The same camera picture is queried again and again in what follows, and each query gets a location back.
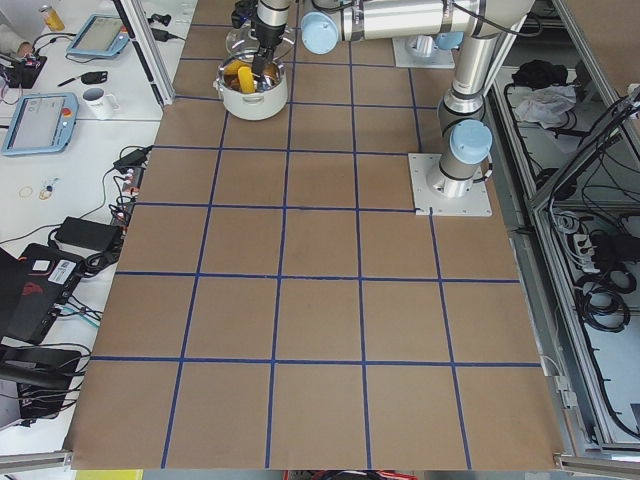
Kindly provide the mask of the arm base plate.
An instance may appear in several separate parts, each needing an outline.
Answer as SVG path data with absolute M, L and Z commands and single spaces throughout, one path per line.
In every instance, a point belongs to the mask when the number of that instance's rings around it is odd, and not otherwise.
M 408 155 L 414 212 L 423 216 L 490 217 L 492 208 L 481 165 L 466 180 L 440 170 L 440 154 Z
M 452 49 L 442 35 L 415 35 L 392 39 L 395 65 L 402 68 L 453 69 Z

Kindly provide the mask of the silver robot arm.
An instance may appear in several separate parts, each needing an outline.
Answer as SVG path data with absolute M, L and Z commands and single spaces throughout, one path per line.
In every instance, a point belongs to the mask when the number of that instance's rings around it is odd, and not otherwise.
M 253 20 L 254 36 L 258 48 L 252 61 L 252 73 L 261 76 L 264 68 L 273 61 L 276 48 L 285 33 L 289 0 L 259 0 Z
M 306 49 L 325 54 L 339 42 L 399 37 L 462 36 L 451 84 L 438 106 L 444 142 L 439 162 L 426 174 L 442 198 L 465 196 L 490 152 L 492 134 L 482 122 L 484 88 L 499 36 L 516 26 L 531 1 L 306 1 L 301 30 Z

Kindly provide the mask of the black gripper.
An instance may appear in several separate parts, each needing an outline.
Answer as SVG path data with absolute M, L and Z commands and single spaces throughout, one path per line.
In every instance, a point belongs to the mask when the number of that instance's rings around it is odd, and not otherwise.
M 254 54 L 251 70 L 254 75 L 261 77 L 265 68 L 272 63 L 276 47 L 282 42 L 284 25 L 272 26 L 256 19 L 254 32 L 259 47 Z

